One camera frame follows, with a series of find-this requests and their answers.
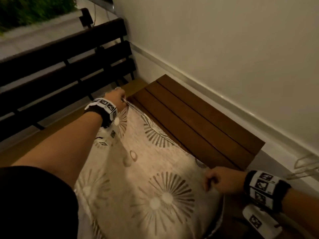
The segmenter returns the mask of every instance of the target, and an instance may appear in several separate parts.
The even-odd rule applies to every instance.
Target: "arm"
[[[118,112],[126,104],[121,101],[125,96],[122,89],[107,93]],[[102,117],[95,112],[87,112],[80,118],[57,131],[12,166],[32,166],[54,174],[72,188],[90,153],[95,136],[101,127]]]
[[[244,192],[247,172],[216,167],[205,174],[204,188],[215,187],[223,194]],[[283,212],[303,226],[313,236],[319,237],[319,199],[290,188],[282,200]]]

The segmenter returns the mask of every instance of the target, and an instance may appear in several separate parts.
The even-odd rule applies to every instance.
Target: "forearm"
[[[74,187],[101,124],[99,114],[87,112],[42,141],[13,166],[44,169]]]
[[[295,189],[289,189],[282,201],[283,212],[319,238],[319,200]]]

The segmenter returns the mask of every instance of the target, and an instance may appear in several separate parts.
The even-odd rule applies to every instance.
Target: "wooden slat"
[[[66,85],[100,70],[106,65],[111,65],[131,54],[130,43],[125,41],[123,43],[113,45],[99,52],[99,54],[90,55],[71,63],[68,66],[62,67],[16,88],[3,92],[0,94],[0,100],[10,100],[10,102],[2,103],[0,116],[21,108],[34,100],[65,87]]]
[[[83,30],[0,61],[0,86],[125,36],[121,18]]]
[[[0,121],[0,127],[2,128],[0,141],[110,84],[115,80],[115,77],[125,76],[134,70],[134,61],[132,59],[128,59],[113,66],[107,72],[103,71],[87,80],[82,81],[80,84],[73,85],[68,89],[22,110],[18,115],[13,115]]]
[[[205,117],[216,127],[225,132],[237,143],[251,152],[254,156],[260,151],[265,142],[254,136],[252,133],[241,127],[229,117],[212,107],[207,102],[190,92],[185,87],[178,84],[169,76],[164,75],[157,80],[163,87],[172,92],[196,112]]]
[[[134,97],[128,97],[127,100],[133,105],[137,106],[142,112],[144,112],[152,121],[154,121],[162,130],[170,137],[176,144],[178,144],[184,151],[190,153],[190,151],[181,144],[179,140],[176,139],[155,117],[152,116]]]
[[[225,166],[237,169],[232,162],[199,136],[178,116],[173,114],[146,89],[137,92],[134,98],[201,162],[211,168]]]
[[[246,169],[254,159],[253,155],[245,148],[174,96],[161,84],[154,81],[146,86],[146,90],[241,169]]]

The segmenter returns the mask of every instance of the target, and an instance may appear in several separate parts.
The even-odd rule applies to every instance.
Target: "black backrest slat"
[[[102,44],[125,36],[121,18],[86,29],[63,39],[22,52],[0,61],[0,86],[67,60]]]
[[[110,84],[117,76],[125,76],[134,70],[134,61],[132,59],[128,59],[111,67],[108,71],[103,71],[87,80],[84,80],[81,84],[76,84],[29,108],[26,108],[19,112],[18,115],[13,115],[0,121],[0,127],[6,128],[2,129],[2,132],[0,133],[0,141],[3,141],[4,139],[31,126],[34,122],[40,121],[66,106],[84,98],[87,96],[87,92],[95,92]]]
[[[113,45],[99,54],[93,54],[62,67],[53,72],[40,76],[23,85],[0,94],[3,102],[0,116],[23,107],[34,100],[50,94],[80,78],[83,78],[106,65],[131,55],[130,43],[128,41]]]

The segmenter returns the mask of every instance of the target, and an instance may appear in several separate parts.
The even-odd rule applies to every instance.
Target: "brown wooden plank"
[[[225,166],[237,169],[232,162],[173,114],[145,88],[134,94],[134,98],[201,162],[210,168]]]
[[[253,155],[256,155],[265,144],[265,142],[260,140],[258,137],[241,127],[225,114],[203,101],[182,85],[178,84],[169,76],[164,75],[160,77],[157,82],[209,120],[216,127],[225,132]]]
[[[154,121],[176,144],[178,144],[184,151],[190,153],[190,151],[179,140],[176,139],[155,117],[152,116],[133,96],[127,98],[127,100],[133,105],[137,106],[142,112],[144,112],[152,121]]]
[[[246,169],[254,159],[250,152],[174,96],[161,84],[155,81],[146,86],[145,89],[241,169]]]

